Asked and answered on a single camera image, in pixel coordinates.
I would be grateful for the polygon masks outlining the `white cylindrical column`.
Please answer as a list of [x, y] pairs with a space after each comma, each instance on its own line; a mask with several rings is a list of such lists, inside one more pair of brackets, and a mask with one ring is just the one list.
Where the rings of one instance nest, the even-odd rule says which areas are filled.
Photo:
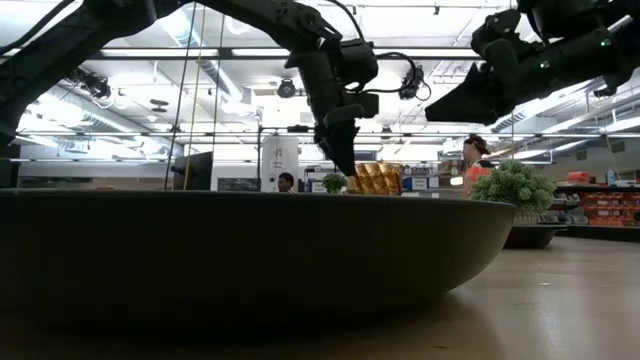
[[293, 189], [296, 190], [299, 177], [298, 139], [274, 135], [264, 140], [261, 148], [261, 191], [277, 192], [282, 173], [289, 173], [293, 177]]

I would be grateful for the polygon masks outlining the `black plastic tray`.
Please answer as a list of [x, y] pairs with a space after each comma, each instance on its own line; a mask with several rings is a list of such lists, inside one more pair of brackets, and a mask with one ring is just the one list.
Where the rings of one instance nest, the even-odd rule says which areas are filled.
[[556, 236], [640, 243], [640, 227], [593, 225], [514, 225], [506, 249], [543, 249]]

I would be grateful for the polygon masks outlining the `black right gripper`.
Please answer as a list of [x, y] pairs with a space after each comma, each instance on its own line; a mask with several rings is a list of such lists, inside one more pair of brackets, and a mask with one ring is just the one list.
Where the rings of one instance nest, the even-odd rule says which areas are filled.
[[489, 125], [514, 109], [515, 103], [543, 98], [553, 92], [550, 61], [542, 42], [521, 39], [518, 8], [485, 18], [473, 33], [472, 50], [482, 58], [473, 63], [463, 83], [425, 109], [430, 122]]

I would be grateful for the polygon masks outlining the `black aluminium rig frame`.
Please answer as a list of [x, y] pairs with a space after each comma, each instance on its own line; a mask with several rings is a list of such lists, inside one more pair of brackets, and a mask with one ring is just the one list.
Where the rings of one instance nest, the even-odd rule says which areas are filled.
[[[417, 60], [480, 60], [470, 48], [459, 47], [413, 47], [413, 48], [374, 48], [373, 52], [380, 58], [389, 58], [391, 52], [408, 55]], [[282, 48], [231, 48], [231, 47], [205, 47], [202, 50], [186, 48], [136, 48], [136, 47], [111, 47], [103, 48], [90, 57], [90, 60], [180, 60], [180, 59], [204, 59], [204, 60], [285, 60], [289, 51]]]

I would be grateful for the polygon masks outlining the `standing person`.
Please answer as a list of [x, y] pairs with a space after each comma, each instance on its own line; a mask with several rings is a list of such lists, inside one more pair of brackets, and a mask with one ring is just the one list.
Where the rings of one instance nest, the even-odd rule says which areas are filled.
[[463, 179], [463, 194], [466, 199], [471, 198], [473, 185], [477, 180], [488, 175], [495, 165], [485, 159], [491, 154], [486, 141], [477, 134], [471, 134], [463, 143], [463, 160], [466, 168]]

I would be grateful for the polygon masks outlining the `black round plate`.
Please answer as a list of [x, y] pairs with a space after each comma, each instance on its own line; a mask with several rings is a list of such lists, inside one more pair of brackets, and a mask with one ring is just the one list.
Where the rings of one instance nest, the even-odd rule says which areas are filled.
[[399, 196], [0, 190], [0, 312], [196, 327], [404, 308], [484, 270], [514, 213]]

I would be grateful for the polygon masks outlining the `amber glass cup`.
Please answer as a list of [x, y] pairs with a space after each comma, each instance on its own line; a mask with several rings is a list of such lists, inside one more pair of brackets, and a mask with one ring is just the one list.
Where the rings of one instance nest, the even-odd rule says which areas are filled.
[[356, 174], [347, 178], [347, 192], [363, 195], [402, 194], [402, 167], [396, 163], [367, 162], [355, 165]]

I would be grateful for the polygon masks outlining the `green artificial potted plant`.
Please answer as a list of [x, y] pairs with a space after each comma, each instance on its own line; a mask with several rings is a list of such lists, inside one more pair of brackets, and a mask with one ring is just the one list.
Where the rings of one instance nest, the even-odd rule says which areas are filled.
[[477, 180], [470, 199], [514, 205], [514, 224], [533, 225], [553, 204], [554, 190], [549, 178], [533, 166], [507, 160]]

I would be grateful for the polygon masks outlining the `black computer monitor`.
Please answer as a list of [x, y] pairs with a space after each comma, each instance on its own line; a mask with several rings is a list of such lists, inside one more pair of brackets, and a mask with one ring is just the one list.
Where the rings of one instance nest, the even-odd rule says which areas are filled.
[[177, 157], [170, 167], [174, 190], [211, 189], [213, 153], [204, 152], [188, 157]]

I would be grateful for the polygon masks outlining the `shelf with orange boxes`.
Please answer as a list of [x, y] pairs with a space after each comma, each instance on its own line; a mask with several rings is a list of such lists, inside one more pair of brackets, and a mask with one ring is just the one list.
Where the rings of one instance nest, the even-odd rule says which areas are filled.
[[571, 225], [640, 228], [640, 177], [620, 180], [610, 171], [598, 183], [587, 172], [571, 172], [556, 183], [550, 210]]

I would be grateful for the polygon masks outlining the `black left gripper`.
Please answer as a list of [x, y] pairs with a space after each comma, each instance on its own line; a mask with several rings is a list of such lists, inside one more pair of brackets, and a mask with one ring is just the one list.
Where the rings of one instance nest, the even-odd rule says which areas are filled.
[[364, 91], [378, 75], [373, 44], [359, 39], [326, 42], [320, 48], [292, 52], [285, 63], [295, 68], [313, 114], [315, 143], [345, 176], [356, 173], [355, 119], [379, 113], [379, 96]]

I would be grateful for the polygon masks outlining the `small green background plant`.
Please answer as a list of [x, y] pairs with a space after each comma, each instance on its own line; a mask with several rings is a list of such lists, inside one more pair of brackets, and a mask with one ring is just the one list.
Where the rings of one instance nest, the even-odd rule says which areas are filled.
[[338, 173], [327, 174], [322, 179], [322, 185], [329, 194], [341, 193], [346, 184], [346, 178]]

